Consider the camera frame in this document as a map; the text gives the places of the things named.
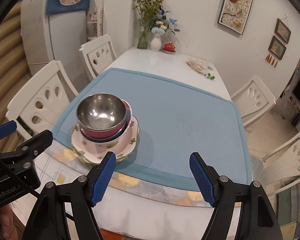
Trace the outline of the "person left hand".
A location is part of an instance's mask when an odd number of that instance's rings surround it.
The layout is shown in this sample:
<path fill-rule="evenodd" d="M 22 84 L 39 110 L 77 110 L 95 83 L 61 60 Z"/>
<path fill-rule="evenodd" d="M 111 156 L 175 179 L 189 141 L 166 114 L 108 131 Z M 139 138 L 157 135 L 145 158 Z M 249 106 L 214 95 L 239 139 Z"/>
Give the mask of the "person left hand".
<path fill-rule="evenodd" d="M 13 233 L 13 214 L 9 205 L 0 208 L 0 232 L 4 239 L 9 239 Z"/>

